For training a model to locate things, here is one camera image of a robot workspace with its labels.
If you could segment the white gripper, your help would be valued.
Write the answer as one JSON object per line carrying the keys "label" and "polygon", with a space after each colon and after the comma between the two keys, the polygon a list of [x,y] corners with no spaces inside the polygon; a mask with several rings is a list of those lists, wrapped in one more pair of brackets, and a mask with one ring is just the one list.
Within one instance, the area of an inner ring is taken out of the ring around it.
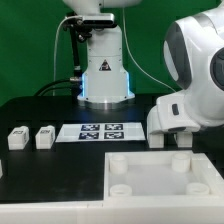
{"label": "white gripper", "polygon": [[163,135],[165,133],[198,132],[202,127],[221,126],[220,121],[202,121],[191,118],[184,106],[182,92],[159,97],[156,105],[147,117],[147,134]]}

